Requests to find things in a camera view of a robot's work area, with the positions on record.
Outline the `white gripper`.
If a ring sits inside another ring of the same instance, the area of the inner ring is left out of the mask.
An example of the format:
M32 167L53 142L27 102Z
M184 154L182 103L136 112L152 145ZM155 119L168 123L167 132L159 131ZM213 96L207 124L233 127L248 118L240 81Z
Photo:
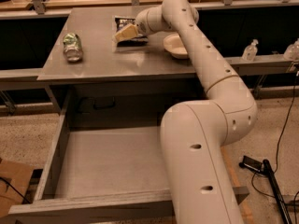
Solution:
M114 34L113 40L119 43L137 37L138 32L142 35L152 35L160 32L163 28L162 9L160 7L150 7L141 11L135 18L135 25L129 23L123 26Z

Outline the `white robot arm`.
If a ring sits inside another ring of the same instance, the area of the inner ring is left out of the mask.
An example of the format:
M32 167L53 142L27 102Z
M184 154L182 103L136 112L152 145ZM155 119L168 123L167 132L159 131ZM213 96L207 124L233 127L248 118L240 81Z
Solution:
M117 43L161 31L178 33L206 93L205 100L171 106L161 123L161 146L177 224L244 224L221 146L246 136L256 102L234 68L197 26L187 0L163 0L113 35Z

